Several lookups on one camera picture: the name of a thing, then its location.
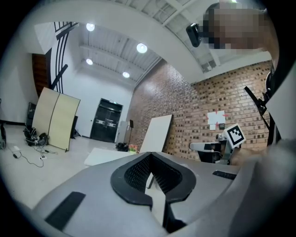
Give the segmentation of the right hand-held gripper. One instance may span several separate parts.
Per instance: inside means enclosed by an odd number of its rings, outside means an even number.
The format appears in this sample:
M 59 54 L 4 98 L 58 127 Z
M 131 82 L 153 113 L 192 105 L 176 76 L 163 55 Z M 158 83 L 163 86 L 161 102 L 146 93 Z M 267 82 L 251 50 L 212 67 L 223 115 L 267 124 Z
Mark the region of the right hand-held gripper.
M 216 136 L 217 142 L 190 143 L 189 148 L 198 151 L 201 162 L 230 165 L 235 148 L 240 148 L 245 140 L 245 135 L 239 124 L 234 124 Z

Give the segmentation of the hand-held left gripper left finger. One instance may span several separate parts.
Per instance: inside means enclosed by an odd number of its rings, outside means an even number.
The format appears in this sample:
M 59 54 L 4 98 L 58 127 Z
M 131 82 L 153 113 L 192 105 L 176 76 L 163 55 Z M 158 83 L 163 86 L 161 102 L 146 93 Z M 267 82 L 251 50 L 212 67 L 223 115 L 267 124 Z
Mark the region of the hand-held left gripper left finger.
M 139 158 L 126 156 L 90 166 L 44 196 L 33 209 L 46 219 L 72 192 L 85 195 L 63 232 L 165 232 L 148 206 L 127 203 L 111 187 L 111 175 L 120 166 Z

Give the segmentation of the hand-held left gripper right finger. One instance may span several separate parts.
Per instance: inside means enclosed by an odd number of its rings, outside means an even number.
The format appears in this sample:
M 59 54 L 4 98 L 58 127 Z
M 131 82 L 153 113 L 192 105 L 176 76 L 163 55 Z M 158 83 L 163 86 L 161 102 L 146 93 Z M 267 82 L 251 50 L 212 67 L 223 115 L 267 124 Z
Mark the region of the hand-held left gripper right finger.
M 219 170 L 226 173 L 237 174 L 240 169 L 239 166 L 219 165 L 198 160 L 189 160 L 164 152 L 160 152 L 159 154 L 190 169 L 196 177 L 196 185 L 186 200 L 171 204 L 174 217 L 187 225 L 193 223 L 197 219 L 197 216 L 207 209 L 211 203 L 216 201 L 233 182 L 230 179 L 213 175 L 213 172 Z

